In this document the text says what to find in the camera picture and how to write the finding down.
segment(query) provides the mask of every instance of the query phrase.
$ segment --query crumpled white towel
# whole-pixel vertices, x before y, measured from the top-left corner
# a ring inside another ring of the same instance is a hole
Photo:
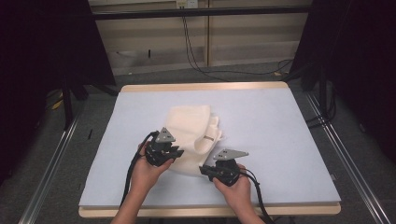
[[[174,106],[168,112],[166,129],[176,138],[174,146],[183,149],[170,169],[186,175],[201,175],[202,166],[221,137],[219,118],[211,116],[210,105]]]

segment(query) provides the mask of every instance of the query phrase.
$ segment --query gray floor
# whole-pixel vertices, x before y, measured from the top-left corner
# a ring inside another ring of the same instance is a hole
[[[233,65],[217,68],[221,70],[239,70],[245,72],[265,72],[277,69],[277,63]],[[235,73],[211,73],[227,81],[279,80],[273,75],[253,76]],[[217,82],[192,69],[156,72],[151,74],[118,76],[117,90],[126,84],[176,83],[176,82]],[[315,116],[299,80],[289,83],[303,116],[310,119]],[[41,206],[36,223],[108,223],[109,219],[87,219],[78,215],[78,201],[85,179],[95,156],[108,120],[111,117],[116,97],[88,88],[90,97],[85,102],[74,101],[75,112],[81,109],[77,128],[67,147],[57,174],[50,186],[48,195]],[[396,221],[396,166],[380,151],[374,139],[363,133],[359,122],[337,98],[337,114],[332,121],[351,157],[361,170],[367,183],[373,189],[385,208],[390,220]],[[46,170],[54,149],[63,134],[64,112],[48,110],[36,130],[35,141],[21,160],[14,175],[0,188],[0,223],[17,223],[32,197],[43,173]],[[318,149],[329,172],[335,174],[334,184],[342,198],[341,213],[336,216],[296,217],[295,223],[375,223],[361,195],[351,181],[326,133],[320,127],[311,129]],[[236,219],[228,223],[238,223]],[[139,223],[226,223],[223,219],[140,219]],[[280,218],[276,223],[290,223],[288,217]]]

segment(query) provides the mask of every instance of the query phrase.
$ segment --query electrical outlet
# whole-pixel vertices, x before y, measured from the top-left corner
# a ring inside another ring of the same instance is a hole
[[[176,0],[176,8],[187,8],[187,0]]]
[[[198,0],[187,0],[187,8],[198,8]]]

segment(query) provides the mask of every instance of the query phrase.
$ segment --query white cloth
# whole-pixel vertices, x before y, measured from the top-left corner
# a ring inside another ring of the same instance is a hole
[[[165,127],[176,138],[173,145],[184,153],[170,169],[185,175],[201,175],[199,166],[221,137],[218,125],[219,118],[211,116],[210,105],[171,107]]]

